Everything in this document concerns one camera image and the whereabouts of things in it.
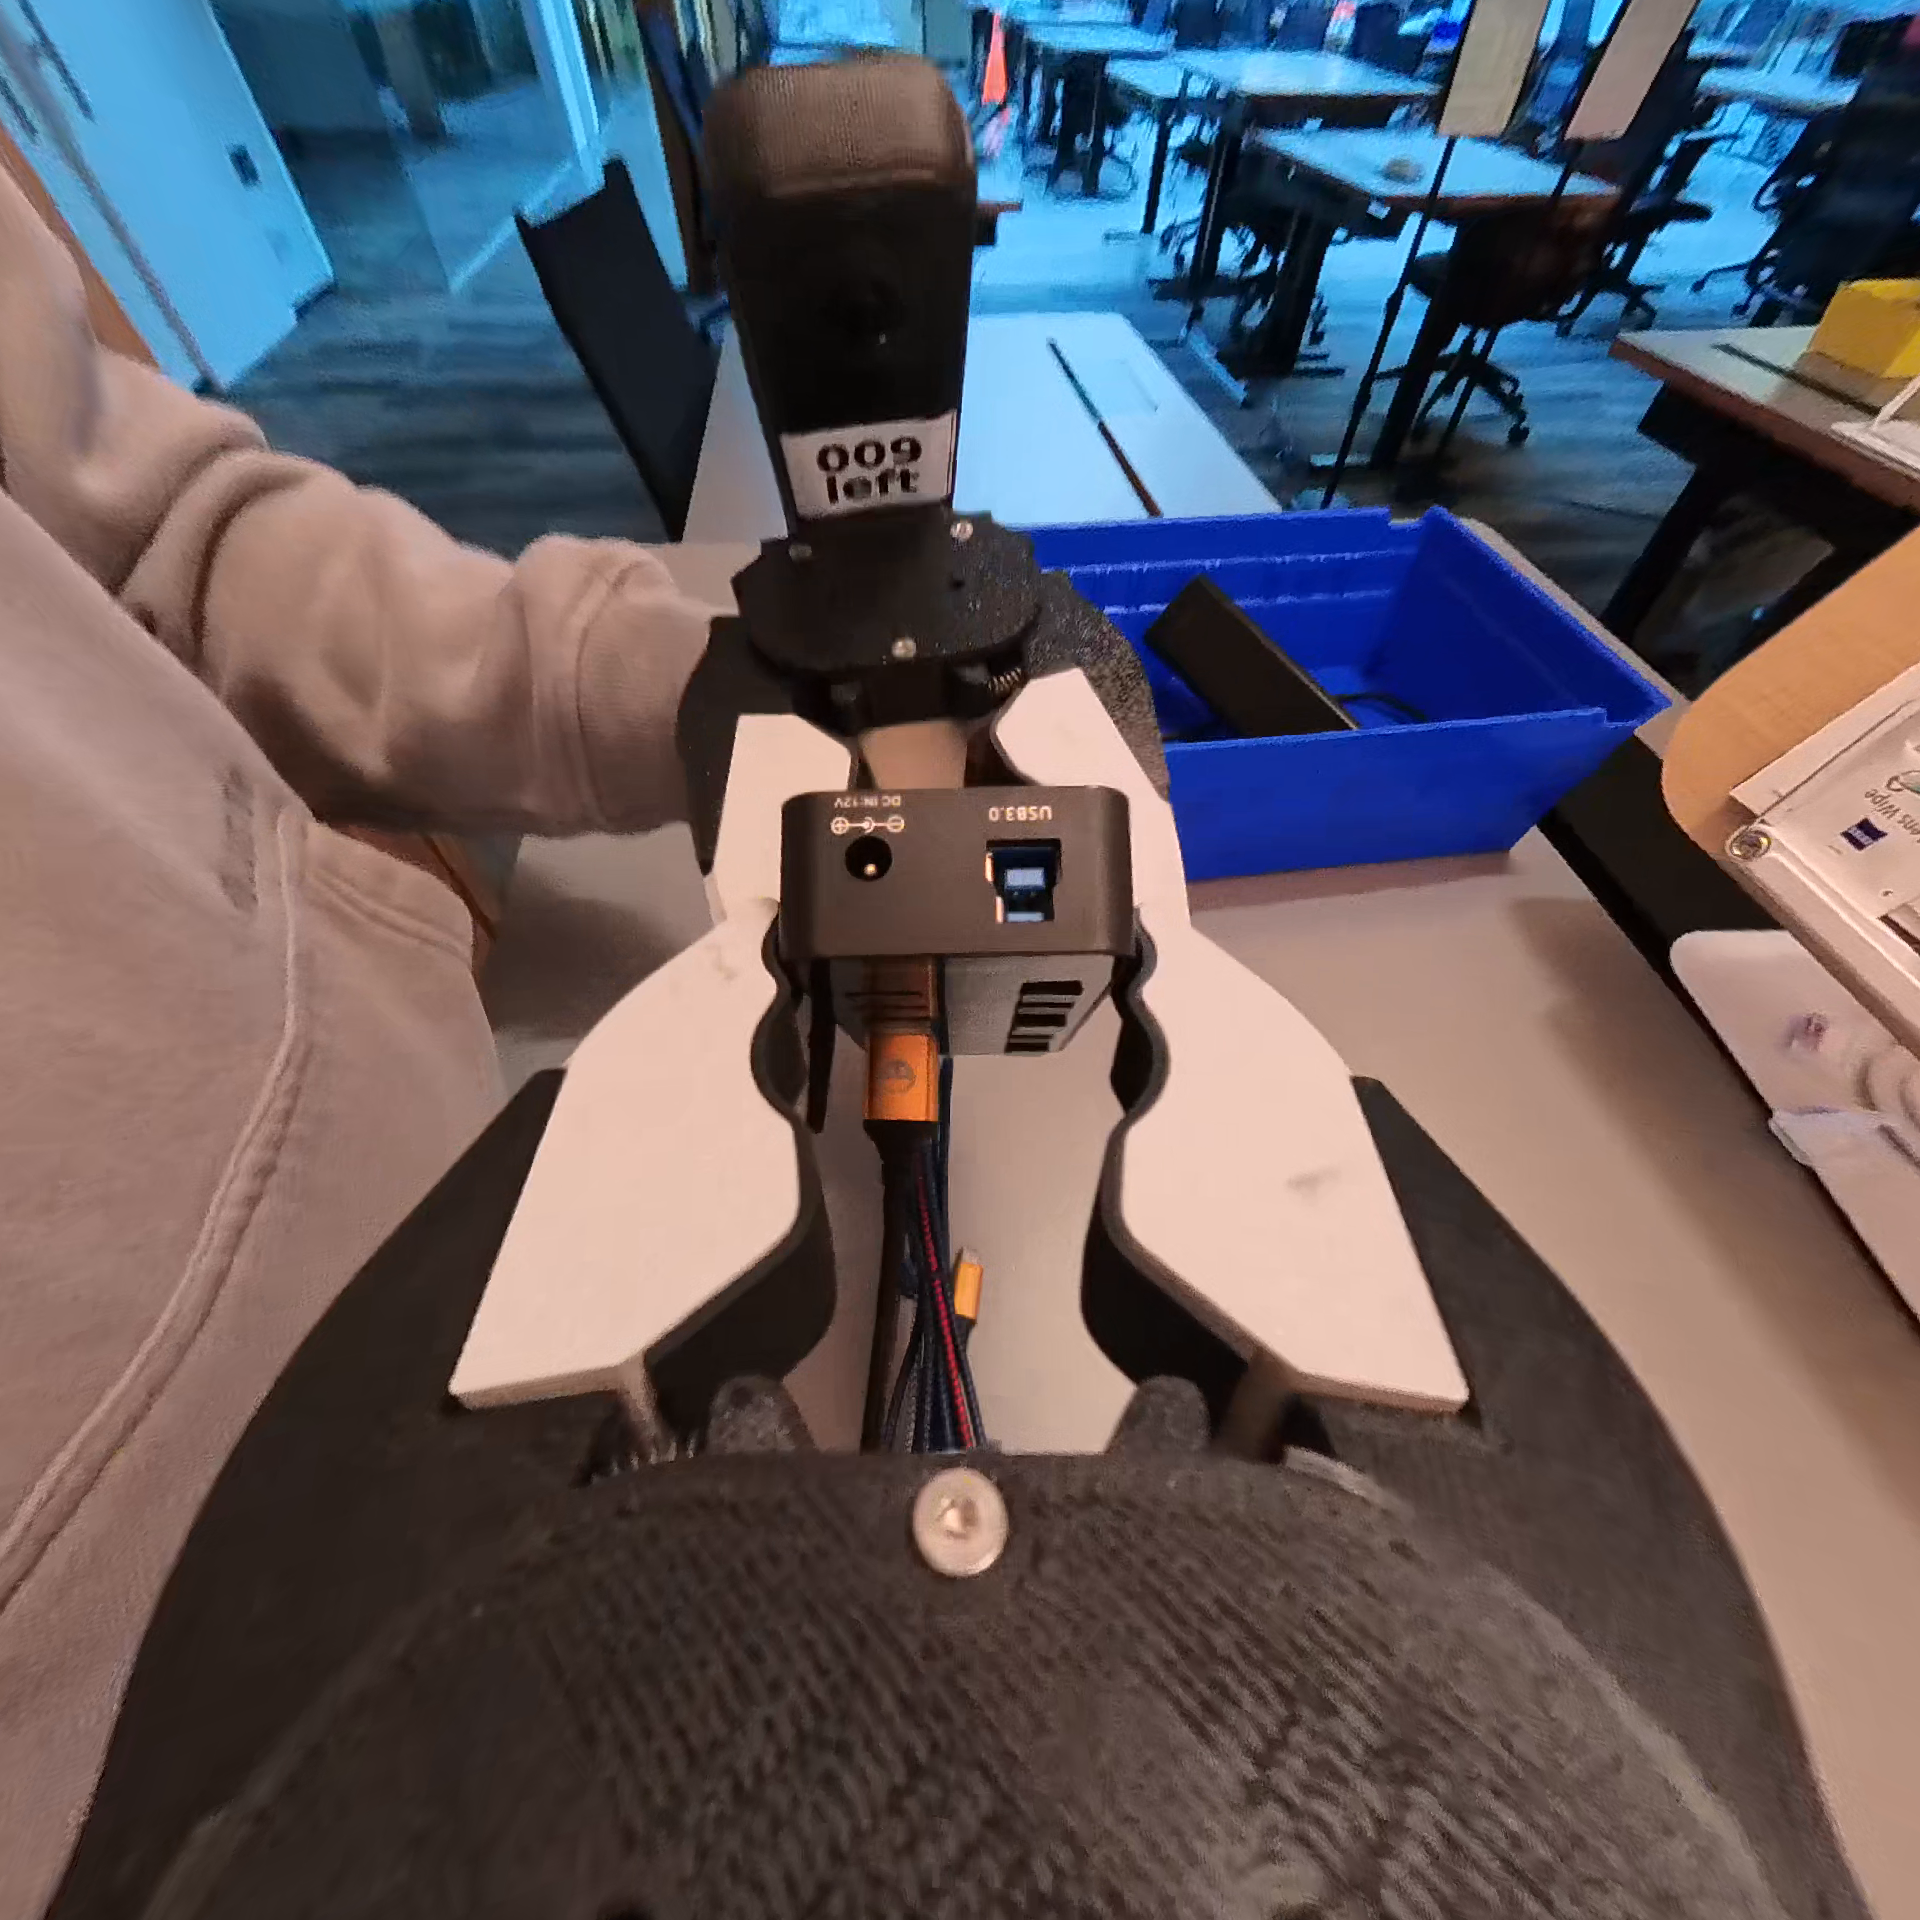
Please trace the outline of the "braided usb cable orange plug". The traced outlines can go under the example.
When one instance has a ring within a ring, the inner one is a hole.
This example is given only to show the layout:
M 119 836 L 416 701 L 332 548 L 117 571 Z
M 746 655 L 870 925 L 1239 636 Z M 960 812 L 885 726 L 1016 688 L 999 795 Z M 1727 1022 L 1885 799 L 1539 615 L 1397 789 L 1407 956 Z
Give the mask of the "braided usb cable orange plug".
M 862 1131 L 876 1155 L 876 1294 L 860 1449 L 989 1446 L 972 1371 L 980 1265 L 952 1236 L 952 1052 L 936 956 L 862 965 Z

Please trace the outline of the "black usb hub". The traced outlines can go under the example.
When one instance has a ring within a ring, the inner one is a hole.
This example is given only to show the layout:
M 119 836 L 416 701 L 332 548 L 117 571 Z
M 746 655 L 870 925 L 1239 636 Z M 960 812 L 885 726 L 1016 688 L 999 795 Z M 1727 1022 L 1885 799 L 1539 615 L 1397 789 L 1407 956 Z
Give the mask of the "black usb hub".
M 779 806 L 777 899 L 819 1131 L 836 1034 L 925 1034 L 949 1061 L 1077 1034 L 1137 956 L 1132 806 L 1112 785 L 805 791 Z

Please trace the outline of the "black office chair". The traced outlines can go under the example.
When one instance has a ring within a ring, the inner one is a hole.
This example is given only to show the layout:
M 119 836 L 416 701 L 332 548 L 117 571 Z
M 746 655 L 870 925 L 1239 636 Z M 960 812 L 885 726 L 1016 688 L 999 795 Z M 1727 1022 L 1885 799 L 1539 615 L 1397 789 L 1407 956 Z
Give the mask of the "black office chair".
M 1479 229 L 1460 225 L 1442 254 L 1420 254 L 1407 285 L 1426 301 L 1426 319 L 1403 375 L 1413 379 L 1413 414 L 1407 434 L 1420 438 L 1430 411 L 1450 399 L 1453 411 L 1440 446 L 1447 446 L 1466 402 L 1485 396 L 1505 421 L 1505 444 L 1526 446 L 1532 421 L 1516 375 L 1497 362 L 1497 341 L 1505 328 L 1529 319 L 1532 294 L 1516 275 L 1516 259 L 1503 242 Z
M 1767 178 L 1775 229 L 1743 265 L 1745 326 L 1817 322 L 1856 279 L 1917 278 L 1917 55 L 1873 64 Z

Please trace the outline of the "person's left forearm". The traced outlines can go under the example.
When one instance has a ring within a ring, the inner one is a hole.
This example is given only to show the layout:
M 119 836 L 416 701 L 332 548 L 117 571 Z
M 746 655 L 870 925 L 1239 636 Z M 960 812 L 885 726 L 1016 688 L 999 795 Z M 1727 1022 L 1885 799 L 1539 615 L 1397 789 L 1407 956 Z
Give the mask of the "person's left forearm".
M 315 462 L 223 451 L 166 502 L 126 604 L 316 812 L 687 816 L 676 711 L 713 611 L 660 548 L 543 536 L 500 561 Z

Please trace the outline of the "black flat-backed chair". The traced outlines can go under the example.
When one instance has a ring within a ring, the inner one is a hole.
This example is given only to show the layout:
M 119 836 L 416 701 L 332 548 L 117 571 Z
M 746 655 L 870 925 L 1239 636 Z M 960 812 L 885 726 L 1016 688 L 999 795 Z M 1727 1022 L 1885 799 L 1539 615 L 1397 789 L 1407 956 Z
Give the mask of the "black flat-backed chair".
M 606 161 L 599 189 L 543 219 L 513 216 L 549 314 L 642 481 L 662 535 L 685 536 L 716 345 L 670 284 L 632 172 Z

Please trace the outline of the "blue plastic bin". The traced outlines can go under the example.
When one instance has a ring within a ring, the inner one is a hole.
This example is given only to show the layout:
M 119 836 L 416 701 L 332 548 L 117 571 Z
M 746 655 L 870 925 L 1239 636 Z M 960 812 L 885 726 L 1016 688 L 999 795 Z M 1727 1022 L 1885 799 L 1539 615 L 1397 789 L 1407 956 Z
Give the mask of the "blue plastic bin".
M 1143 665 L 1192 881 L 1509 852 L 1672 691 L 1466 516 L 1155 516 L 1032 531 Z M 1155 632 L 1207 584 L 1326 701 L 1255 732 Z

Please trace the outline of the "wooden document holder stand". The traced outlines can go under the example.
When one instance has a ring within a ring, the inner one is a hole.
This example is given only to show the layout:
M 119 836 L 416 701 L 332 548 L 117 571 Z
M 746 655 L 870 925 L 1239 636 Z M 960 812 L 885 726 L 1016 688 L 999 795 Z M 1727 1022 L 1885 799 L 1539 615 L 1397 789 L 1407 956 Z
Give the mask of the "wooden document holder stand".
M 1917 1311 L 1917 909 L 1872 919 L 1730 799 L 1865 701 L 1917 696 L 1917 535 L 1820 596 L 1673 722 L 1663 799 L 1759 909 L 1757 932 L 1686 932 L 1676 984 L 1759 1094 L 1772 1134 Z

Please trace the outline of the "printed paper sheets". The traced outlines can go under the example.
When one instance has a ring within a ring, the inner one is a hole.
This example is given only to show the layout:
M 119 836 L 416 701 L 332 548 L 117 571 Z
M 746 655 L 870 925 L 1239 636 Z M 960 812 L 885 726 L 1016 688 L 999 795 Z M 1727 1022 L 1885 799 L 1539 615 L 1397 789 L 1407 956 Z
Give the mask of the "printed paper sheets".
M 1865 701 L 1730 789 L 1752 816 L 1836 799 L 1850 821 L 1867 789 L 1917 766 L 1917 696 Z

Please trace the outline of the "black rectangular device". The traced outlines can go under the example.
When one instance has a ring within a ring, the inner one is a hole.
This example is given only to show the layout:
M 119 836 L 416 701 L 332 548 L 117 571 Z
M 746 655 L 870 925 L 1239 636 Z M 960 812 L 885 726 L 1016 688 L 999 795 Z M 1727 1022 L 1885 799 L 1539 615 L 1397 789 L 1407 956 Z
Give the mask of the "black rectangular device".
M 1143 646 L 1235 736 L 1356 732 L 1356 719 L 1205 575 L 1166 604 Z

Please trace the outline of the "wooden desk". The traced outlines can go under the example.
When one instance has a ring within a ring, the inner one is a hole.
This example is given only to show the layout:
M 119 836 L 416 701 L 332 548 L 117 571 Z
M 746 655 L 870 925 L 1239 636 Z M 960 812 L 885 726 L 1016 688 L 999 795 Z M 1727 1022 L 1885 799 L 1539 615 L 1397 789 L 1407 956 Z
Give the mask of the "wooden desk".
M 1826 546 L 1822 556 L 1759 615 L 1767 641 L 1917 526 L 1917 475 L 1840 434 L 1865 422 L 1867 399 L 1836 375 L 1800 365 L 1810 328 L 1687 328 L 1613 338 L 1612 356 L 1653 379 L 1636 432 L 1673 454 L 1687 481 L 1645 536 L 1599 611 L 1603 626 L 1645 646 L 1663 596 L 1695 544 L 1737 501 L 1766 506 Z

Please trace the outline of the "dark-legged work desk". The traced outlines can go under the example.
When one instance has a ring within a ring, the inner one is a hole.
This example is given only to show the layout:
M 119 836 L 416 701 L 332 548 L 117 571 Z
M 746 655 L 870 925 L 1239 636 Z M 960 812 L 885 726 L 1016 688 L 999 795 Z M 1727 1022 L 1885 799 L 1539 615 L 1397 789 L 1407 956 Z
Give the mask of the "dark-legged work desk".
M 1616 198 L 1605 181 L 1479 138 L 1326 125 L 1250 131 L 1225 192 L 1225 216 L 1273 262 L 1250 269 L 1265 308 L 1242 338 L 1242 372 L 1289 376 L 1296 369 L 1336 235 L 1397 241 L 1410 219 L 1460 229 L 1560 202 L 1607 209 Z
M 1440 82 L 1326 51 L 1173 51 L 1109 61 L 1099 105 L 1143 115 L 1150 148 L 1139 231 L 1159 224 L 1166 158 L 1182 119 L 1227 125 L 1386 125 L 1397 108 L 1430 108 Z

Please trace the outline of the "pale sign on black stand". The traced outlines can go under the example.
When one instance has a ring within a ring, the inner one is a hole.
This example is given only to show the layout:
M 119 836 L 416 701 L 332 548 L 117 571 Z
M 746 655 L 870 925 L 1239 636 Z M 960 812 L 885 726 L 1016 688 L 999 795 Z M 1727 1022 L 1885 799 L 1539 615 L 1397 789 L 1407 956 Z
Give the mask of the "pale sign on black stand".
M 1619 242 L 1667 145 L 1695 108 L 1696 4 L 1625 4 L 1587 61 L 1547 158 L 1603 181 L 1612 202 L 1597 224 L 1603 246 Z
M 1515 108 L 1522 95 L 1522 82 L 1529 74 L 1529 65 L 1536 51 L 1536 36 L 1545 21 L 1547 4 L 1472 4 L 1466 15 L 1466 25 L 1460 32 L 1460 49 L 1453 58 L 1450 81 L 1442 95 L 1442 105 L 1437 108 L 1437 134 L 1442 139 L 1442 148 L 1437 154 L 1437 164 L 1430 169 L 1430 181 L 1426 186 L 1426 195 L 1420 201 L 1420 215 L 1413 219 L 1413 238 L 1405 249 L 1405 262 L 1399 265 L 1399 275 L 1383 304 L 1383 316 L 1380 328 L 1373 338 L 1372 356 L 1366 361 L 1366 369 L 1356 379 L 1356 394 L 1347 408 L 1347 421 L 1343 426 L 1339 446 L 1332 458 L 1332 465 L 1326 468 L 1326 482 L 1320 491 L 1316 506 L 1333 508 L 1346 468 L 1352 462 L 1352 451 L 1360 434 L 1360 426 L 1369 414 L 1373 386 L 1383 372 L 1383 356 L 1386 349 L 1390 345 L 1390 335 L 1397 328 L 1403 304 L 1405 304 L 1405 289 L 1410 279 L 1413 269 L 1413 254 L 1420 252 L 1420 242 L 1426 241 L 1426 229 L 1430 216 L 1437 215 L 1437 205 L 1442 201 L 1442 189 L 1450 175 L 1453 151 L 1460 148 L 1460 139 L 1477 139 L 1477 138 L 1497 138 L 1505 131 L 1509 119 L 1515 116 Z

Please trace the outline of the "yellow box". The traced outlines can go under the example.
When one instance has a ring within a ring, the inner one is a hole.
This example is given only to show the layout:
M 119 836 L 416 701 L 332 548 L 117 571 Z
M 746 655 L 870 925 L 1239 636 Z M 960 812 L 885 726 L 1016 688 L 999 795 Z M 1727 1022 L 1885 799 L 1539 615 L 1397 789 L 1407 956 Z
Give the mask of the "yellow box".
M 1843 284 L 1810 332 L 1809 354 L 1872 379 L 1917 376 L 1917 278 Z

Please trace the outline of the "grey table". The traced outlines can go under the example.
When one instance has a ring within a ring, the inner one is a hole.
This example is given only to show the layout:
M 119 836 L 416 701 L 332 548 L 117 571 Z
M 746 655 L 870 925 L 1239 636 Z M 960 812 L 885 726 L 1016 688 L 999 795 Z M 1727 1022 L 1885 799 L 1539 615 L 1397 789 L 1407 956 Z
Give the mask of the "grey table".
M 716 362 L 685 544 L 873 529 L 910 511 L 900 482 L 1015 531 L 1277 515 L 1280 502 L 1119 314 L 972 319 L 945 426 L 883 421 L 766 438 L 739 341 Z

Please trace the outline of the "white wipe packet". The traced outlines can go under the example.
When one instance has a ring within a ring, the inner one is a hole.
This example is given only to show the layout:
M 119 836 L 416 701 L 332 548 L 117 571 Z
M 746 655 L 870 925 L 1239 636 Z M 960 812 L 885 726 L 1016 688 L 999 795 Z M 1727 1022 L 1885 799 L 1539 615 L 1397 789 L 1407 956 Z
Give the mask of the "white wipe packet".
M 1772 824 L 1809 871 L 1872 919 L 1917 909 L 1917 761 L 1833 766 Z

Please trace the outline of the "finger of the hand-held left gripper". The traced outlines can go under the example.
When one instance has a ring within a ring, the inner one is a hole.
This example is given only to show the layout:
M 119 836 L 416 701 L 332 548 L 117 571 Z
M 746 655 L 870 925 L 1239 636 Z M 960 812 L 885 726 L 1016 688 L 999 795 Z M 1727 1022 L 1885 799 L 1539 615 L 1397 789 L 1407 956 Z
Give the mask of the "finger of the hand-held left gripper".
M 793 714 L 743 714 L 706 874 L 713 925 L 763 941 L 779 906 L 779 815 L 802 795 L 842 795 L 847 744 Z
M 1172 802 L 1150 785 L 1085 671 L 1023 686 L 989 735 L 999 761 L 1032 785 L 1106 785 L 1125 795 L 1133 909 L 1146 925 L 1192 925 Z

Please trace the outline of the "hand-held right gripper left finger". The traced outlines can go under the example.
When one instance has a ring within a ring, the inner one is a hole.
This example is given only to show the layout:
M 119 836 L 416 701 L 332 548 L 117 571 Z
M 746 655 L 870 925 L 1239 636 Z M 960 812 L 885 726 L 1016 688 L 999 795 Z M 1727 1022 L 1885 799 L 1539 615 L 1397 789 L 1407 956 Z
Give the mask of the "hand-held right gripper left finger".
M 777 914 L 737 912 L 577 1046 L 447 1376 L 466 1408 L 613 1395 L 642 1438 L 787 1376 L 835 1318 Z

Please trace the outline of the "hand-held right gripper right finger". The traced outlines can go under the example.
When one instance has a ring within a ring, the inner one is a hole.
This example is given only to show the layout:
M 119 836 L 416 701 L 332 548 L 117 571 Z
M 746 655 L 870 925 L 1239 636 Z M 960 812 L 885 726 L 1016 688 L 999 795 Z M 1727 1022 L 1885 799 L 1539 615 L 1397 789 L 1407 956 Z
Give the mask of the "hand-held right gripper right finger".
M 1182 1381 L 1213 1431 L 1289 1401 L 1453 1418 L 1472 1384 L 1356 1084 L 1316 1026 L 1186 916 L 1116 968 L 1080 1311 L 1129 1384 Z

